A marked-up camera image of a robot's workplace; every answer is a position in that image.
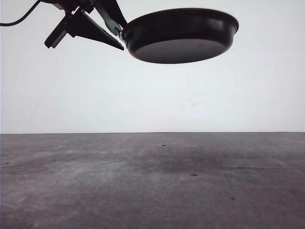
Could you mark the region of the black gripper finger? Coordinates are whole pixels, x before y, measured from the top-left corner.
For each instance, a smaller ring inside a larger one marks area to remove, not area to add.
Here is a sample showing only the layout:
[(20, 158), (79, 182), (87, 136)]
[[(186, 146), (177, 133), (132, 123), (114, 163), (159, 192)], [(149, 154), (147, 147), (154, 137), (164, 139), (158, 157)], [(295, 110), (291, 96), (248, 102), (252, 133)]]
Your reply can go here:
[(124, 47), (84, 12), (76, 12), (66, 22), (65, 31), (72, 37), (79, 36), (124, 50)]
[(124, 18), (116, 0), (100, 0), (99, 3), (108, 13), (108, 15), (121, 27), (125, 27), (127, 25), (127, 21)]

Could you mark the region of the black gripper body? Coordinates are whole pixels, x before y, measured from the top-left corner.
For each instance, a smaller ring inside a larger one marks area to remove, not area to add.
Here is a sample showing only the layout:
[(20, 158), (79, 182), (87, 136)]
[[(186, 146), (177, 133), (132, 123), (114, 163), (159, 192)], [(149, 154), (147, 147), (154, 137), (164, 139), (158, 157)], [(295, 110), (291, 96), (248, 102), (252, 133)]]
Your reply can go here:
[(66, 22), (76, 12), (92, 12), (93, 1), (92, 0), (46, 0), (45, 3), (50, 3), (56, 8), (63, 10), (65, 16), (51, 32), (44, 44), (47, 48), (55, 48), (59, 42), (68, 34), (65, 31)]

